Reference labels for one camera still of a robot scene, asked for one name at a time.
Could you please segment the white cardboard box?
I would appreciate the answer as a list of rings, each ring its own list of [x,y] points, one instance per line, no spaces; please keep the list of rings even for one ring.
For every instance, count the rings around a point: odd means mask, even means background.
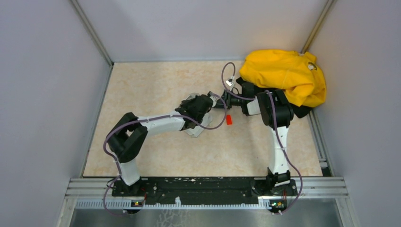
[[[207,95],[200,95],[198,93],[191,93],[184,101],[179,105],[180,110],[178,111],[181,115],[187,116],[195,120],[195,122],[185,118],[183,131],[192,137],[198,137],[204,130],[202,125],[206,127],[208,123],[205,123],[205,115],[209,113],[213,105],[212,99]]]

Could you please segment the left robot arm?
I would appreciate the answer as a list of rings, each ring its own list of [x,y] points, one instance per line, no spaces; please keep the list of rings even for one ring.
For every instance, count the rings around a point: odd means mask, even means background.
[[[136,161],[146,138],[166,132],[184,131],[190,137],[198,137],[209,128],[212,121],[210,110],[217,104],[213,93],[192,93],[177,108],[165,115],[138,117],[126,113],[107,134],[104,152],[117,165],[118,176],[124,182],[123,189],[131,196],[140,193],[142,183]]]

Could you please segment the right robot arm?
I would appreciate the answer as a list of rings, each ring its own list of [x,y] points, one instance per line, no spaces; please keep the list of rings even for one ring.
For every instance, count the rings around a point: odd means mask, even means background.
[[[242,93],[235,94],[225,90],[223,101],[218,106],[226,105],[228,109],[239,106],[246,116],[260,115],[262,122],[271,133],[271,157],[266,177],[267,191],[272,195],[280,194],[291,175],[287,154],[287,137],[294,111],[291,104],[280,89],[269,90],[257,88],[249,82],[242,84]]]

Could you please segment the small red block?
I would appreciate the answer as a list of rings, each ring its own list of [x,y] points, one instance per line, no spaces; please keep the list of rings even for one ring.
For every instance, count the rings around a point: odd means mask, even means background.
[[[226,124],[227,125],[232,125],[233,124],[231,115],[227,115],[226,116]]]

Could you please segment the yellow garment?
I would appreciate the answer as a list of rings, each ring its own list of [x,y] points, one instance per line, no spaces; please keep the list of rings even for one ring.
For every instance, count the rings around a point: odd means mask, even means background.
[[[296,106],[314,108],[326,102],[324,73],[310,52],[253,51],[245,57],[239,74],[257,87],[282,89],[287,100]]]

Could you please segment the black garment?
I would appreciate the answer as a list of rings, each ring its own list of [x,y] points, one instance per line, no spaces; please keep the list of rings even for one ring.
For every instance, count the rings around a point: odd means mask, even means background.
[[[247,81],[243,80],[242,77],[237,78],[236,79],[236,83],[241,85],[241,87],[243,87],[243,84],[251,85],[253,87],[252,89],[242,88],[242,93],[245,93],[245,91],[252,91],[254,93],[252,96],[255,96],[255,94],[260,93],[260,92],[264,92],[266,90],[273,91],[273,90],[277,89],[277,88],[262,88],[262,87],[258,87],[256,85],[254,85],[253,83],[250,83],[250,82],[247,82]],[[313,109],[312,107],[308,107],[308,106],[305,106],[305,105],[297,106],[297,105],[295,105],[293,103],[290,103],[290,104],[292,106],[294,114],[298,118],[303,118],[303,117],[307,116],[311,112],[311,110]]]

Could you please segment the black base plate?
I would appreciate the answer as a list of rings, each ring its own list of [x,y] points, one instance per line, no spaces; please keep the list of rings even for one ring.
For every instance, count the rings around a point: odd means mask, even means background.
[[[297,195],[295,180],[270,188],[266,177],[142,177],[132,186],[117,180],[113,197],[145,197],[146,205],[248,205],[259,196],[281,199]]]

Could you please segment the aluminium frame rail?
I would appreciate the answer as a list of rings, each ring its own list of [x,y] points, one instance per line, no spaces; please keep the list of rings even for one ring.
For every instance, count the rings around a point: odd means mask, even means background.
[[[349,196],[340,177],[294,178],[288,189],[259,192],[263,177],[146,178],[137,192],[111,184],[109,178],[71,179],[65,197],[77,208],[110,210],[270,210],[301,199],[343,199]]]

